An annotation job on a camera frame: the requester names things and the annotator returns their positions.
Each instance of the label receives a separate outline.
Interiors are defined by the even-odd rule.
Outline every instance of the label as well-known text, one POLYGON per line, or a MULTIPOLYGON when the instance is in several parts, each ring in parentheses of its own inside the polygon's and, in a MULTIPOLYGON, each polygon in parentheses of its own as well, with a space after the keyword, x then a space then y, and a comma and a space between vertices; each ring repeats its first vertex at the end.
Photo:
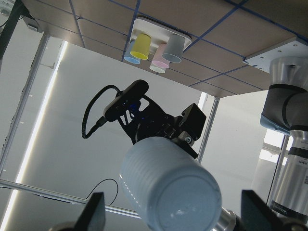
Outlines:
POLYGON ((306 170, 306 174, 302 180, 302 189, 308 192, 308 169, 306 170))
POLYGON ((296 156, 294 161, 296 161, 297 165, 308 168, 308 159, 296 156))
POLYGON ((299 212, 296 212, 292 209, 289 209, 275 201, 271 201, 270 208, 277 213, 280 213, 289 218, 295 218, 301 220, 303 223, 307 223, 308 216, 299 212))

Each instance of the screw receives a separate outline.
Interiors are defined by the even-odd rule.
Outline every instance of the screw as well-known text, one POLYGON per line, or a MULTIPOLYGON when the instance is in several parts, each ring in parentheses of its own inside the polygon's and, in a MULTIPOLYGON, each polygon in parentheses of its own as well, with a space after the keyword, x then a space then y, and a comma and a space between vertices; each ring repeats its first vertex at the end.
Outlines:
POLYGON ((185 141, 186 141, 187 143, 191 143, 191 142, 192 142, 192 138, 191 138, 190 136, 186 136, 186 137, 185 137, 185 141))
POLYGON ((304 231, 304 228, 301 227, 300 225, 292 225, 291 230, 292 231, 304 231))

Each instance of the black cable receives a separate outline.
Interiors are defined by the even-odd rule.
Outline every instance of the black cable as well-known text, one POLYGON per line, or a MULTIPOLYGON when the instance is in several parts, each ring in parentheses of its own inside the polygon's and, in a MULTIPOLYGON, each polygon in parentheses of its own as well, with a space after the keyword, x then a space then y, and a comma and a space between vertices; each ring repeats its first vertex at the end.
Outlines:
POLYGON ((101 127, 102 125, 104 125, 107 120, 105 119, 104 116, 102 116, 97 122, 96 124, 90 129, 90 131, 88 132, 88 134, 86 134, 86 126, 87 126, 87 121, 88 121, 88 117, 89 117, 89 113, 91 108, 93 107, 94 103, 98 100, 98 98, 108 89, 115 89, 117 92, 120 92, 120 89, 117 88, 114 85, 108 85, 106 87, 104 87, 103 89, 101 89, 94 97, 93 99, 90 101, 90 103, 87 106, 87 109, 85 111, 85 114, 83 116, 83 120, 82 120, 82 127, 81 127, 81 135, 82 138, 87 139, 89 138, 99 127, 101 127))
POLYGON ((112 178, 108 178, 108 179, 104 179, 101 182, 99 182, 97 185, 95 185, 95 187, 92 189, 92 191, 88 194, 88 196, 86 197, 86 199, 88 199, 88 197, 91 195, 91 193, 96 189, 97 186, 99 186, 100 183, 103 183, 106 180, 112 180, 116 183, 116 194, 115 194, 115 198, 114 200, 110 203, 110 205, 112 205, 112 203, 116 200, 117 194, 119 193, 119 185, 117 184, 117 182, 112 179, 112 178))

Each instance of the metal frame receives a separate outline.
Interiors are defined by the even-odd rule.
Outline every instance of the metal frame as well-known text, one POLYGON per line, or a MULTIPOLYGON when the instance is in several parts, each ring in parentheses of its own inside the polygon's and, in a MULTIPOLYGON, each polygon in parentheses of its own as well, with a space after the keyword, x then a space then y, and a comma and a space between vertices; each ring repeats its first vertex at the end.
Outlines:
POLYGON ((31 91, 32 84, 33 84, 35 76, 38 72, 39 64, 40 64, 40 61, 42 60, 42 57, 44 55, 44 51, 45 51, 45 48, 47 46, 49 38, 50 38, 50 36, 46 35, 46 34, 44 34, 42 36, 42 39, 39 43, 38 50, 35 54, 35 57, 34 57, 30 72, 29 72, 28 79, 26 81, 25 87, 24 87, 22 94, 20 96, 20 101, 19 101, 19 104, 17 106, 16 113, 15 113, 13 119, 12 119, 10 130, 9 130, 8 136, 5 140, 5 143, 3 145, 1 155, 0 155, 0 178, 1 178, 1 175, 2 175, 2 171, 3 171, 3 168, 4 168, 4 164, 5 164, 7 155, 10 151, 16 130, 18 128, 20 118, 23 114, 26 102, 28 100, 29 93, 31 91))
MULTIPOLYGON (((67 194, 62 194, 59 192, 53 192, 53 191, 49 191, 45 189, 40 189, 40 188, 36 188, 36 187, 24 185, 24 184, 18 184, 18 183, 11 182, 8 180, 0 180, 0 186, 9 188, 9 189, 19 190, 19 191, 26 192, 26 193, 38 194, 41 197, 56 199, 56 200, 63 201, 63 202, 70 202, 72 204, 77 204, 77 205, 85 205, 88 202, 88 200, 84 198, 70 196, 67 194)), ((115 207, 111 205, 105 205, 105 208, 107 212, 117 213, 117 214, 125 215, 128 217, 132 217, 132 218, 140 218, 139 215, 135 211, 132 211, 132 210, 119 208, 119 207, 115 207)))
POLYGON ((218 108, 219 100, 220 100, 220 97, 215 97, 215 99, 214 99, 212 110, 211 110, 210 116, 208 118, 208 123, 206 125, 205 133, 204 133, 204 136, 202 138, 200 150, 199 150, 199 153, 198 153, 197 161, 199 163, 201 163, 204 152, 205 152, 206 144, 207 144, 207 141, 208 141, 211 129, 212 129, 212 125, 214 123, 214 119, 215 119, 216 111, 217 111, 217 108, 218 108))

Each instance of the led light strip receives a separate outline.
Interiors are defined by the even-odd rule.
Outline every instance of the led light strip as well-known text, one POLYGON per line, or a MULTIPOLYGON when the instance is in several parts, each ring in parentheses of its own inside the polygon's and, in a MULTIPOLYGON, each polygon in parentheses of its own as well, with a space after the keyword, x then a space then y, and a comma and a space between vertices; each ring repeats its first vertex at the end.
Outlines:
MULTIPOLYGON (((66 41, 62 42, 60 52, 59 52, 59 56, 58 56, 58 60, 57 60, 56 66, 53 70, 50 82, 48 84, 48 87, 47 87, 47 90, 46 90, 46 93, 45 93, 45 96, 44 96, 44 100, 43 100, 42 105, 40 107, 39 114, 38 114, 38 117, 36 119, 33 131, 32 131, 32 134, 31 134, 31 137, 30 137, 27 149, 26 149, 24 159, 22 161, 21 167, 19 169, 19 172, 18 172, 18 175, 17 175, 17 178, 16 178, 16 183, 21 183, 22 180, 23 180, 23 177, 24 177, 24 174, 25 174, 25 171, 26 171, 26 167, 27 167, 28 161, 30 159, 31 152, 32 152, 32 149, 33 149, 33 146, 34 146, 40 125, 43 121, 45 111, 46 111, 46 107, 47 107, 47 104, 49 102, 51 92, 52 92, 52 89, 53 89, 53 86, 54 86, 54 83, 55 83, 55 80, 56 80, 56 77, 57 77, 59 65, 62 61, 62 58, 63 58, 65 51, 66 51, 66 48, 67 48, 67 44, 68 43, 66 41)), ((5 214, 4 214, 3 221, 1 223, 0 231, 5 231, 5 229, 6 229, 6 226, 9 222, 9 219, 10 219, 10 216, 11 216, 16 198, 17 198, 17 194, 18 194, 18 191, 13 190, 12 195, 11 195, 10 200, 9 200, 9 204, 8 204, 7 209, 5 211, 5 214)))

